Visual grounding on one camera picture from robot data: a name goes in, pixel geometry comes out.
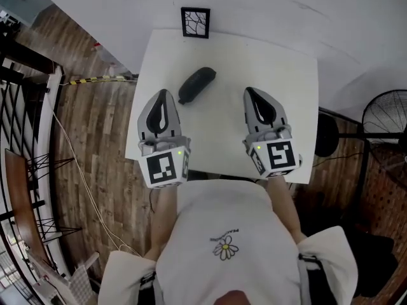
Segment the flower graphic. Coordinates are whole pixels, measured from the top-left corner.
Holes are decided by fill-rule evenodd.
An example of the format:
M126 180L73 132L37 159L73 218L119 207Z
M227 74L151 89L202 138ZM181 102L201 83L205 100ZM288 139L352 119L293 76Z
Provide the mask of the flower graphic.
M217 244L213 250L213 254L220 254L221 260L225 261L226 259L233 257L237 251L239 251L239 248L231 244L231 237L228 235L219 241L219 244Z

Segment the person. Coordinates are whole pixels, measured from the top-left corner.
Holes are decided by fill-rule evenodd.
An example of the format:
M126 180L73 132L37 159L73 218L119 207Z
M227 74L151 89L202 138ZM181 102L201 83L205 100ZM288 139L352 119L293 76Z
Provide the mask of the person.
M301 259L323 269L324 288L301 273ZM151 249L144 257L111 253L99 304L350 304L356 285L342 228L306 237L283 176L266 189L198 180L161 189Z

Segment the white t-shirt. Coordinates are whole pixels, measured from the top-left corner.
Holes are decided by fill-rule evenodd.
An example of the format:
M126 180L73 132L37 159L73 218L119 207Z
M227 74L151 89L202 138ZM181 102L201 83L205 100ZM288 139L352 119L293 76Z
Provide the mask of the white t-shirt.
M158 262L112 252L99 304L135 304L138 281L154 269L166 305L212 305L231 290L243 291L251 304L300 304L299 252L331 264L331 290L339 304L350 304L355 260L341 228L328 230L296 245L261 186L188 182L178 189L177 222Z

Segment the black picture frame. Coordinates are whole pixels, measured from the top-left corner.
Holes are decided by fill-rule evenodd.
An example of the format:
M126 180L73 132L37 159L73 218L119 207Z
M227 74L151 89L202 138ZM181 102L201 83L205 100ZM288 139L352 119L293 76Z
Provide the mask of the black picture frame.
M183 22L183 36L209 38L210 9L182 7L181 19ZM195 24L195 28L191 27L191 22Z

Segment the white table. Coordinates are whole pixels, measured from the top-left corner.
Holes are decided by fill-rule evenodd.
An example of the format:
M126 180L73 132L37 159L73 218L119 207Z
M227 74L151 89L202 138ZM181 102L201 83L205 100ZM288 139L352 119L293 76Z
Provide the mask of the white table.
M178 89L201 67L211 67L215 80L190 104L181 105ZM318 120L317 61L280 46L245 37L211 32L209 39L183 37L181 30L154 30L135 89L127 133L126 158L139 159L137 119L147 101L168 89L176 101L183 135L191 138L190 169L259 178L242 140L248 134L243 92L259 88L284 107L301 168L288 182L310 179Z

